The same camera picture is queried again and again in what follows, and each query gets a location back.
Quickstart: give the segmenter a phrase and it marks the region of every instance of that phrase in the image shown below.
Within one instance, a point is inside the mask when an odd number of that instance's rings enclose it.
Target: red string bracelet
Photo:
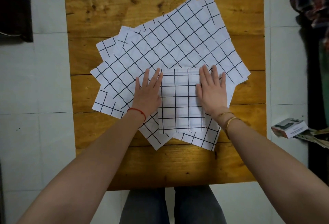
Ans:
[[[144,112],[142,112],[141,110],[136,109],[136,108],[129,108],[129,109],[127,110],[127,112],[128,112],[129,110],[137,110],[137,111],[139,111],[139,112],[144,116],[144,121],[143,121],[143,123],[145,122],[145,120],[146,120],[146,116],[145,116],[145,113],[144,113]]]

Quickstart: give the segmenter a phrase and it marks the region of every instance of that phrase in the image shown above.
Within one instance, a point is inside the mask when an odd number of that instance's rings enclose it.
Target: person's right arm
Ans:
[[[206,67],[200,68],[202,87],[197,85],[196,89],[201,105],[224,129],[234,115],[221,115],[229,112],[225,74],[220,82],[216,67],[212,70],[211,76]],[[286,223],[329,223],[329,187],[315,174],[241,120],[233,119],[227,133]]]

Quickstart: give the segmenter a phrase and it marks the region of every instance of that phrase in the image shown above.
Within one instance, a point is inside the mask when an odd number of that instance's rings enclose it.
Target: wooden plank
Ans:
[[[266,105],[235,105],[230,110],[247,125],[266,136]],[[96,138],[111,127],[117,118],[100,113],[74,113],[74,135],[76,149],[87,148]],[[229,142],[224,132],[220,132],[218,142]],[[171,139],[166,145],[186,144],[177,139]],[[131,147],[150,146],[146,138],[138,131],[134,136]]]
[[[69,37],[111,37],[174,10],[185,0],[65,0]],[[264,34],[264,0],[215,0],[231,35]]]
[[[91,112],[99,83],[92,75],[71,76],[72,103],[74,113]],[[231,105],[265,104],[265,71],[252,71],[249,79],[236,86]]]
[[[106,38],[69,38],[71,75],[90,74],[101,64],[96,44]],[[232,43],[250,71],[265,71],[264,35],[232,35]]]
[[[214,152],[195,145],[129,147],[108,190],[250,181],[255,178],[232,143],[218,143]]]

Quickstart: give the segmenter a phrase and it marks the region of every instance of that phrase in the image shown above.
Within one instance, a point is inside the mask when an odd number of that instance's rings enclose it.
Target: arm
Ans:
[[[216,67],[211,76],[200,69],[197,93],[208,114],[225,128],[234,117],[227,109],[225,74],[219,81]],[[308,168],[283,149],[234,119],[228,136],[266,196],[286,223],[329,223],[329,188]]]
[[[156,111],[162,73],[157,69],[148,85],[147,69],[142,87],[136,78],[133,108],[146,117]],[[119,168],[144,115],[128,111],[109,130],[68,164],[43,189],[18,224],[90,223],[110,182]]]

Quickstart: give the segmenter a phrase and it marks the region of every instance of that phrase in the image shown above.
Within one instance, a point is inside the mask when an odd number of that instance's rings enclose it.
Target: tile floor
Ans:
[[[277,138],[269,128],[289,116],[307,120],[306,55],[296,15],[289,0],[265,0],[268,138],[307,164],[306,143]],[[32,18],[34,43],[0,43],[0,159],[8,224],[75,157],[64,0],[32,0]],[[257,182],[211,188],[228,223],[283,223]],[[107,192],[92,223],[118,223],[127,193]],[[173,222],[173,189],[166,198]]]

